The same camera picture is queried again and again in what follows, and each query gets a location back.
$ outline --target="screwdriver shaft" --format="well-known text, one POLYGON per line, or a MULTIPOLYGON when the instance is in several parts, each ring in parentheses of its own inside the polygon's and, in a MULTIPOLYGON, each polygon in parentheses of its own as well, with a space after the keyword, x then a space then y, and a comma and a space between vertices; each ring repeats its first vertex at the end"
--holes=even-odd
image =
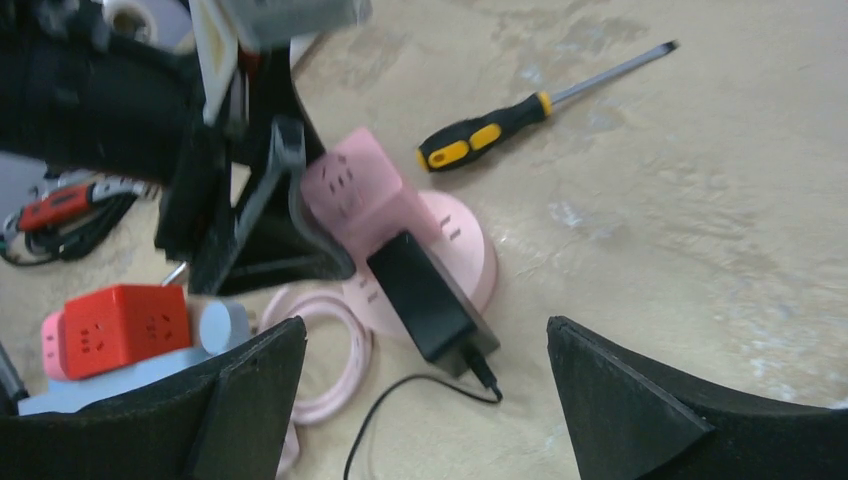
POLYGON ((631 70, 635 70, 641 67, 642 65, 645 65, 646 63, 652 62, 658 58, 662 58, 671 53, 676 47, 677 45, 675 42, 664 43, 658 47, 655 47, 650 51, 639 55, 636 58, 630 59, 622 63, 621 65, 607 70, 604 73, 595 75, 594 77, 588 80, 584 80, 571 88, 551 95, 551 104, 556 105, 575 95, 583 93, 586 90, 589 90, 590 88, 596 87, 604 82, 612 80, 613 78, 619 75, 623 75, 631 70))

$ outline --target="red tool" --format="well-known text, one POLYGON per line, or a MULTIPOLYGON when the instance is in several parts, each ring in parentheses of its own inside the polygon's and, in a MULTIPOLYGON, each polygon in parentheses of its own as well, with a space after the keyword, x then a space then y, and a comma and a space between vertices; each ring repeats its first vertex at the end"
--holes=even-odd
POLYGON ((122 177, 108 177, 99 182, 69 186, 10 215, 4 223, 4 238, 8 244, 20 232, 35 232, 65 224, 115 195, 132 193, 150 197, 155 192, 155 187, 145 182, 122 177))

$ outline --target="screwdriver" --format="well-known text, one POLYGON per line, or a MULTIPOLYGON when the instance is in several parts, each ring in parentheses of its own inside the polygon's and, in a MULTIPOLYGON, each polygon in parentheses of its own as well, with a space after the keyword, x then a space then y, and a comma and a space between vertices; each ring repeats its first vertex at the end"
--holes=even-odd
POLYGON ((428 172, 444 172, 473 163, 524 127, 545 121, 555 105, 662 58, 676 48, 676 41, 664 43, 561 92, 536 92, 517 105, 448 125, 418 147, 418 163, 428 172))

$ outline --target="black power adapter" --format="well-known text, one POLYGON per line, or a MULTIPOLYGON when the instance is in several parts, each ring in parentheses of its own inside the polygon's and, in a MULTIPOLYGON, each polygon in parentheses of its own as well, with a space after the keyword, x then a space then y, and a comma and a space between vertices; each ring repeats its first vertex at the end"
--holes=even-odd
POLYGON ((500 342, 442 263, 408 231, 368 258, 368 266, 427 362, 453 377, 469 368, 487 388, 485 356, 500 342))

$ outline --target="red power strip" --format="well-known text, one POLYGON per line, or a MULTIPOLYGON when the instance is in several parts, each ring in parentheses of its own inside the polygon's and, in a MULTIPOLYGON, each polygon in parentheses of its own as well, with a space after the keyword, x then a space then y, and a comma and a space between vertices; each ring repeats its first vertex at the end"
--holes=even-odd
POLYGON ((192 346, 178 286, 114 285, 77 297, 65 303, 64 328, 70 380, 192 346))

